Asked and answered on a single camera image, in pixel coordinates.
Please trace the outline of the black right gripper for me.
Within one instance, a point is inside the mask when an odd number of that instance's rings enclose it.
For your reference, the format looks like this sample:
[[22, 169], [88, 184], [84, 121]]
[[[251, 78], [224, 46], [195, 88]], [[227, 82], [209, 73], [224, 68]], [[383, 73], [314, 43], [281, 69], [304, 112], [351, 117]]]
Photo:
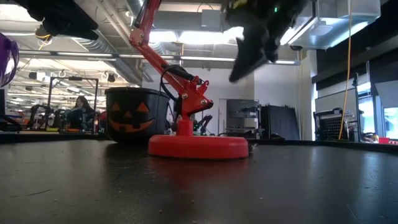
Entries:
[[[230, 27], [243, 29], [236, 38], [238, 54], [229, 76], [231, 83], [236, 83], [268, 61], [278, 60], [280, 38], [295, 26], [307, 4], [307, 0], [245, 0], [228, 3], [225, 21]], [[252, 31], [254, 36], [266, 33], [271, 37], [263, 44], [261, 39], [249, 38]]]

